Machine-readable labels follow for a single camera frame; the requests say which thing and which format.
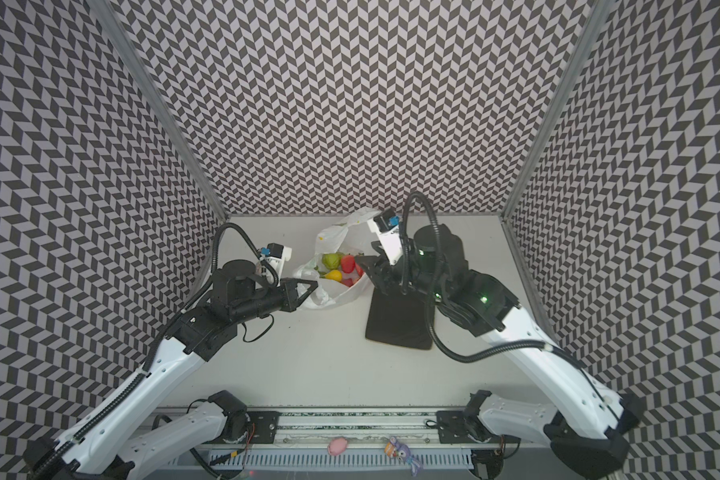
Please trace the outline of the white lemon-print plastic bag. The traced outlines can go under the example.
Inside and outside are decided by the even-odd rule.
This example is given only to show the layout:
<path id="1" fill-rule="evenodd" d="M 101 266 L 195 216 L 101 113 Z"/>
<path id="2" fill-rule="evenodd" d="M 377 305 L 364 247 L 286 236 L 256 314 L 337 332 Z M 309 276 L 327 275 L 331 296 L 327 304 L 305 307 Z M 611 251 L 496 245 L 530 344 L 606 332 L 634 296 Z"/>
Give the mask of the white lemon-print plastic bag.
<path id="1" fill-rule="evenodd" d="M 374 253 L 372 242 L 377 237 L 368 222 L 380 213 L 373 208 L 361 208 L 316 235 L 313 258 L 292 274 L 293 278 L 317 285 L 302 308 L 328 310 L 345 306 L 371 285 L 356 259 Z"/>

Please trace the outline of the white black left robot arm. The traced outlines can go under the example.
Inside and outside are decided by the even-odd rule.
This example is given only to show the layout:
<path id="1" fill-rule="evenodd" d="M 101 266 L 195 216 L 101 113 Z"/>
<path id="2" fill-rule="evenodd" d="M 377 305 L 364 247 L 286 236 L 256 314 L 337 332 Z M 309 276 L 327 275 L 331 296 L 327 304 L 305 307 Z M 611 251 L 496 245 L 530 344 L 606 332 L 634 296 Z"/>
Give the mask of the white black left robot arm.
<path id="1" fill-rule="evenodd" d="M 106 400 L 56 438 L 28 444 L 32 479 L 143 479 L 182 453 L 223 435 L 246 416 L 220 391 L 196 410 L 147 434 L 138 427 L 190 374 L 210 362 L 239 325 L 297 310 L 315 280 L 260 276 L 254 263 L 233 260 L 215 270 L 189 306 L 152 342 L 142 366 Z"/>

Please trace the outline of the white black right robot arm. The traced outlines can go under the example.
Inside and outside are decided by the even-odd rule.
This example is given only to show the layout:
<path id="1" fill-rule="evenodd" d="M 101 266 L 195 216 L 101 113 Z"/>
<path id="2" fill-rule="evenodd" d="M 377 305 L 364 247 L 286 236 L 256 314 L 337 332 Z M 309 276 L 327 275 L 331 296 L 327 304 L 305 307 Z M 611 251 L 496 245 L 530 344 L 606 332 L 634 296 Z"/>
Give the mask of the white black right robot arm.
<path id="1" fill-rule="evenodd" d="M 546 395 L 548 403 L 502 398 L 487 390 L 471 395 L 463 429 L 476 442 L 510 437 L 551 449 L 585 479 L 602 479 L 623 468 L 627 434 L 641 421 L 645 403 L 620 395 L 590 375 L 547 335 L 516 295 L 495 277 L 470 268 L 461 239 L 446 225 L 427 225 L 403 238 L 396 216 L 369 220 L 375 235 L 370 256 L 358 266 L 377 291 L 398 292 L 423 303 L 425 325 L 434 336 L 434 314 L 487 343 L 461 363 L 508 357 Z"/>

